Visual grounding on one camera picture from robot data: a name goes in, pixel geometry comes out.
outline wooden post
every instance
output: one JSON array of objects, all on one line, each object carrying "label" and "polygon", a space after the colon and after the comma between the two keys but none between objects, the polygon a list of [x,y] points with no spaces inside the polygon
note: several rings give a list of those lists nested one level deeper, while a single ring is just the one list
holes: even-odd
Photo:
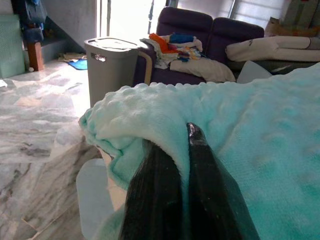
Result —
[{"label": "wooden post", "polygon": [[28,43],[28,55],[30,61],[30,67],[34,68],[35,71],[41,71],[45,69],[44,60],[41,53],[40,42]]}]

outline blue mat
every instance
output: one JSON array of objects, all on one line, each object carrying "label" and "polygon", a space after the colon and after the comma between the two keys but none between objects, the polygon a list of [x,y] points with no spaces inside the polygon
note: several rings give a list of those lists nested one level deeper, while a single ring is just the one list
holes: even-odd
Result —
[{"label": "blue mat", "polygon": [[77,70],[87,70],[88,69],[87,60],[84,60],[84,59],[80,59],[77,62],[70,61],[70,62],[68,62],[68,64]]}]

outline sofa cushion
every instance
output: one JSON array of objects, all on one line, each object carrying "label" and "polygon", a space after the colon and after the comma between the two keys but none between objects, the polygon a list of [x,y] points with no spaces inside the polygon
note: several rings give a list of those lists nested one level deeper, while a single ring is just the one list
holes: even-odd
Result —
[{"label": "sofa cushion", "polygon": [[238,43],[234,38],[213,35],[210,39],[206,56],[212,60],[216,60],[220,63],[226,64],[228,61],[226,55],[226,47],[230,44]]},{"label": "sofa cushion", "polygon": [[217,17],[213,21],[212,34],[243,42],[249,39],[263,38],[265,31],[258,25],[225,17]]},{"label": "sofa cushion", "polygon": [[176,85],[178,83],[197,85],[201,82],[206,82],[206,81],[202,77],[198,77],[198,76],[194,76],[191,74],[178,72],[178,71],[170,71],[168,68],[167,69],[155,68],[152,74],[151,82],[172,84],[172,85]]},{"label": "sofa cushion", "polygon": [[172,33],[193,35],[202,42],[203,49],[206,49],[212,24],[213,19],[207,14],[165,7],[160,13],[156,33],[159,36]]},{"label": "sofa cushion", "polygon": [[264,29],[258,25],[217,17],[213,20],[211,35],[205,51],[206,56],[226,64],[228,59],[225,49],[228,45],[263,37]]}]

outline gray marble tile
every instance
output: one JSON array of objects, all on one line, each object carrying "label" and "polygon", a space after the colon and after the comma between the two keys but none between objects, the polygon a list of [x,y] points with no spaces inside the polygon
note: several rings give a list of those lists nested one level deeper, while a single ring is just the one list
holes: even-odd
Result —
[{"label": "gray marble tile", "polygon": [[0,163],[47,162],[59,128],[73,109],[0,105]]},{"label": "gray marble tile", "polygon": [[97,156],[97,149],[83,141],[47,162],[22,218],[37,231],[43,230],[77,199],[77,174],[86,161]]},{"label": "gray marble tile", "polygon": [[81,232],[78,202],[71,206],[32,240],[85,240]]},{"label": "gray marble tile", "polygon": [[[39,233],[60,226],[53,223],[77,200],[80,168],[100,156],[85,143],[77,123],[90,107],[87,71],[53,61],[44,71],[5,81],[8,87],[0,88],[0,239],[72,240]],[[74,224],[74,239],[81,237],[78,218],[66,218]],[[65,233],[59,230],[57,236],[70,232],[62,229]]]}]

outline bubble texture blanket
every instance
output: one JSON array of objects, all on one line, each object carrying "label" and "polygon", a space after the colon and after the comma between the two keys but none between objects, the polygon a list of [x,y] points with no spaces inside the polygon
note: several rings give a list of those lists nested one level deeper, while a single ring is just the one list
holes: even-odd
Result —
[{"label": "bubble texture blanket", "polygon": [[184,200],[188,122],[238,182],[262,240],[320,239],[320,63],[247,84],[126,86],[79,120],[87,141],[114,156],[108,171],[125,189],[142,139],[159,145],[180,171]]}]

